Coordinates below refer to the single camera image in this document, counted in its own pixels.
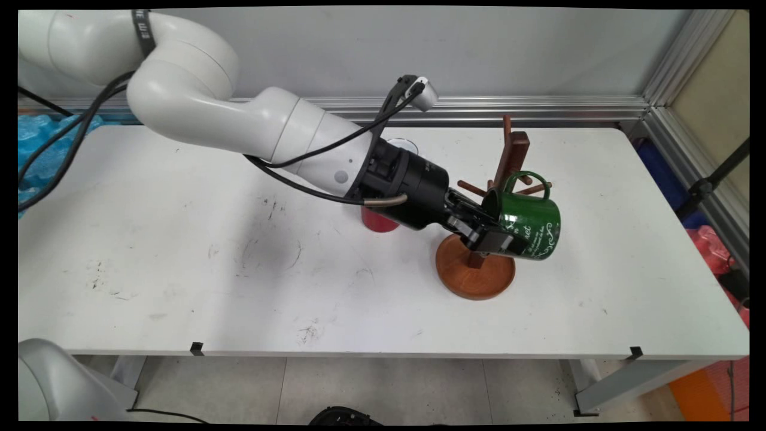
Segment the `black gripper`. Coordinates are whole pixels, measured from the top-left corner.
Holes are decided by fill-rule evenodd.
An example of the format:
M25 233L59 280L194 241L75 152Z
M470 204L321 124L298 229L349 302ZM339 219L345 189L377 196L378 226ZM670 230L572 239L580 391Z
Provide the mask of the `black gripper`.
M392 196L405 195L407 200L383 208L385 218L414 231L439 224L457 234L460 242L472 252L516 256L513 234L495 226L496 217L470 196L458 193L457 198L449 188L448 172L442 167L410 151L400 150L391 185Z

